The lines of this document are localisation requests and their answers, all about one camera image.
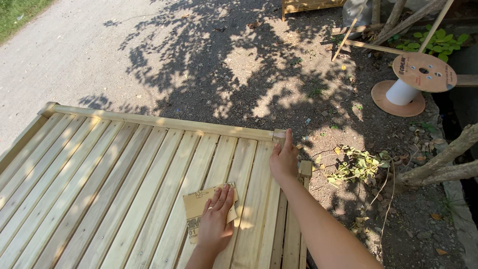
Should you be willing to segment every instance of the forearm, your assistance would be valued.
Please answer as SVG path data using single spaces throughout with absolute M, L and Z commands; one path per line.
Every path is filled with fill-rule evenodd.
M 185 269 L 211 269 L 216 256 L 205 249 L 196 247 Z
M 277 180 L 319 268 L 382 268 L 376 259 L 293 178 Z

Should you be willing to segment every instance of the spool hole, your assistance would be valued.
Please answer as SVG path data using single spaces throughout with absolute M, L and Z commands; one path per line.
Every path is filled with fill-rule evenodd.
M 418 69 L 418 71 L 422 72 L 423 74 L 428 74 L 428 73 L 429 73 L 428 70 L 425 69 L 425 68 L 423 68 L 423 67 L 420 67 L 420 68 Z

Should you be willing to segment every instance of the left hand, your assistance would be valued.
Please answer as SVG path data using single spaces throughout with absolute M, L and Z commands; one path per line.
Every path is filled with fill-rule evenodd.
M 223 189 L 216 190 L 212 200 L 207 200 L 201 217 L 196 248 L 217 256 L 227 247 L 233 229 L 232 222 L 226 223 L 226 217 L 232 206 L 233 196 L 233 190 L 226 184 Z

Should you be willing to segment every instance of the wooden seat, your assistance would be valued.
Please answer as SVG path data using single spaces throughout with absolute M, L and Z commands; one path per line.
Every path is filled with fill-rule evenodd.
M 214 268 L 305 268 L 269 170 L 283 141 L 278 129 L 48 103 L 0 158 L 0 268 L 184 268 L 195 245 L 182 196 L 225 182 L 238 218 Z M 308 185 L 311 163 L 301 172 Z

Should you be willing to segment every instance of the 3m logo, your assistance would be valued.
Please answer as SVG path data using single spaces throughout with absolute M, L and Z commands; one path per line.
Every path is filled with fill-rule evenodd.
M 197 228 L 199 227 L 199 223 L 201 223 L 201 216 L 189 219 L 187 220 L 187 229 L 191 230 Z
M 400 59 L 400 70 L 398 71 L 400 75 L 403 75 L 403 72 L 405 71 L 405 61 L 406 59 L 402 56 Z

